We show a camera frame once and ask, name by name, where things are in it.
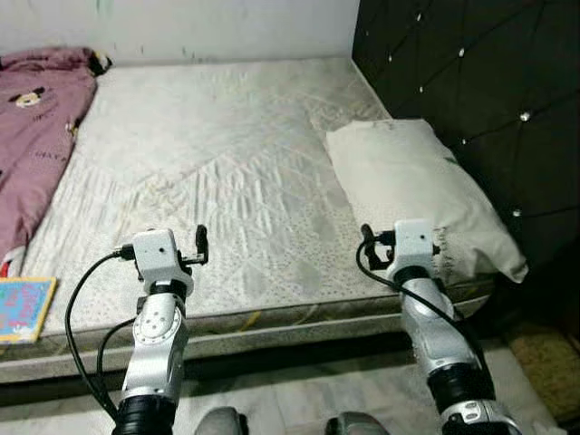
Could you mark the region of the grey white printed pillow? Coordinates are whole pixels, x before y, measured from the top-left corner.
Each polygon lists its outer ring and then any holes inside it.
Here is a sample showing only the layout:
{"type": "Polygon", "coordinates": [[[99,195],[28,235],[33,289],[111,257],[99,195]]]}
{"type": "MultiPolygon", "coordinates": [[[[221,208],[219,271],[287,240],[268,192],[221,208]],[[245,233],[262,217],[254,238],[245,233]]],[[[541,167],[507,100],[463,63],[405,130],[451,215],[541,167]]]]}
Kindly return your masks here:
{"type": "Polygon", "coordinates": [[[390,229],[430,222],[449,285],[501,275],[525,281],[529,266],[488,195],[423,120],[351,121],[324,148],[357,223],[390,229]]]}

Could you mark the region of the colourful children's book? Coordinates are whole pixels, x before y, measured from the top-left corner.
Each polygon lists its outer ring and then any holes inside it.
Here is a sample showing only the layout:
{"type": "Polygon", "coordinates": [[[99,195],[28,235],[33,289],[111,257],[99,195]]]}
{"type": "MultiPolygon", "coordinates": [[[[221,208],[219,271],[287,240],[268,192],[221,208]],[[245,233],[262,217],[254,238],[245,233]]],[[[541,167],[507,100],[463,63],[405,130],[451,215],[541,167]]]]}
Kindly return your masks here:
{"type": "Polygon", "coordinates": [[[55,287],[55,277],[0,278],[0,344],[40,339],[55,287]]]}

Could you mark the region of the quilted grey white mattress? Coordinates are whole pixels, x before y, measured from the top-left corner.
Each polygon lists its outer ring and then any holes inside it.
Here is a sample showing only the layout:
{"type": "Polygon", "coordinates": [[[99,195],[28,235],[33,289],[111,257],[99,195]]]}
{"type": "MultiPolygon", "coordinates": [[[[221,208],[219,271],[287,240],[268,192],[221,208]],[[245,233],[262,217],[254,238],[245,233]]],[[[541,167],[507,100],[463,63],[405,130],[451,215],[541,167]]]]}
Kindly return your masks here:
{"type": "Polygon", "coordinates": [[[0,72],[0,189],[29,140],[61,140],[38,158],[65,165],[18,270],[59,290],[36,340],[0,343],[0,385],[75,376],[63,327],[75,283],[150,228],[185,249],[208,228],[188,359],[400,331],[397,295],[353,264],[363,216],[324,141],[386,116],[341,58],[0,72]]]}

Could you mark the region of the dark bed base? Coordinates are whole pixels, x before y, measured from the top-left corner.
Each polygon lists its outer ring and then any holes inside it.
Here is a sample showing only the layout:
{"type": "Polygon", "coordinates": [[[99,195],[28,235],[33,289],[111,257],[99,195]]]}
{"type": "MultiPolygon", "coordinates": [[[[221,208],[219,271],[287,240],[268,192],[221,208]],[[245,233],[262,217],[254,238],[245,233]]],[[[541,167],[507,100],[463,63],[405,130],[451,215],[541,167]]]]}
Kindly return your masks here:
{"type": "MultiPolygon", "coordinates": [[[[409,337],[403,333],[382,333],[195,359],[187,362],[186,380],[214,384],[272,373],[284,374],[290,380],[298,381],[324,374],[368,372],[385,366],[403,366],[413,372],[415,365],[417,360],[409,337]]],[[[75,374],[52,380],[0,385],[0,407],[71,399],[79,399],[85,411],[96,410],[103,414],[103,408],[75,374]]]]}

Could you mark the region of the grey robot left leg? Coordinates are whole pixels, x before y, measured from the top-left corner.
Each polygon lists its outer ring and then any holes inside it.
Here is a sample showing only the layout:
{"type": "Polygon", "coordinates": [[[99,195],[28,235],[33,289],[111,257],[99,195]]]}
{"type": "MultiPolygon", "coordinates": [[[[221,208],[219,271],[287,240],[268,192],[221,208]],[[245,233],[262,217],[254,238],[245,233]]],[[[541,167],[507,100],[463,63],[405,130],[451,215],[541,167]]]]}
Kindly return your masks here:
{"type": "Polygon", "coordinates": [[[236,407],[217,407],[203,415],[192,435],[249,435],[247,417],[236,407]]]}

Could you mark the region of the grey robot leg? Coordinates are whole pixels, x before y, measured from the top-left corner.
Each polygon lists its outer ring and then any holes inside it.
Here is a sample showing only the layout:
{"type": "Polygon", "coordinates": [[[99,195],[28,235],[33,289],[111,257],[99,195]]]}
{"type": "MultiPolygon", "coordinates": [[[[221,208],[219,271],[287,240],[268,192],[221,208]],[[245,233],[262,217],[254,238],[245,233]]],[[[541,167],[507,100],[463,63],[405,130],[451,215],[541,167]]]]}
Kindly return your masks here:
{"type": "Polygon", "coordinates": [[[217,407],[203,415],[192,435],[249,435],[247,417],[236,407],[217,407]]]}
{"type": "Polygon", "coordinates": [[[391,435],[382,424],[364,411],[341,411],[328,419],[324,435],[391,435]]]}

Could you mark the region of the grey robot right leg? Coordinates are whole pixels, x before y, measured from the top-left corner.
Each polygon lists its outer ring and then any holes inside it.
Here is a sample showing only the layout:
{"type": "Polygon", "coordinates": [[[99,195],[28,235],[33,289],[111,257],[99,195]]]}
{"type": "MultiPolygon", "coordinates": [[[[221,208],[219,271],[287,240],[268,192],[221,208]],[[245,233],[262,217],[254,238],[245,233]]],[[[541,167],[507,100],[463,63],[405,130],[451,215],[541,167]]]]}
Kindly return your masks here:
{"type": "Polygon", "coordinates": [[[324,435],[391,435],[382,424],[364,411],[341,411],[328,419],[324,435]]]}

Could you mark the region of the black tufted headboard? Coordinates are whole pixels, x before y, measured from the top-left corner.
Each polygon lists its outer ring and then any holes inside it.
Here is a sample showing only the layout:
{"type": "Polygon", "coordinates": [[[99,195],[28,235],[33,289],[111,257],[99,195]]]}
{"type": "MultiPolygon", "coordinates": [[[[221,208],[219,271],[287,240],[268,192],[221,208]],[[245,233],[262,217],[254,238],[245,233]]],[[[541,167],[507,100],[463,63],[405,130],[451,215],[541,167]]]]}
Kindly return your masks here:
{"type": "Polygon", "coordinates": [[[353,61],[451,149],[533,270],[575,268],[579,0],[360,0],[353,61]]]}

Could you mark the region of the brown rug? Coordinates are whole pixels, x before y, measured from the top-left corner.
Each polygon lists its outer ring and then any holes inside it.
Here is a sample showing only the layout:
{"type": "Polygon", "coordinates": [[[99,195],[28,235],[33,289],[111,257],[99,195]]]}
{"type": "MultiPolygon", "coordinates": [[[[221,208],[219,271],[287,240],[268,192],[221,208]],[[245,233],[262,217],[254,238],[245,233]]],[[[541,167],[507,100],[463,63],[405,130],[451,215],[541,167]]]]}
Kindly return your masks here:
{"type": "Polygon", "coordinates": [[[580,430],[579,341],[542,324],[515,324],[504,340],[538,397],[568,432],[580,430]]]}

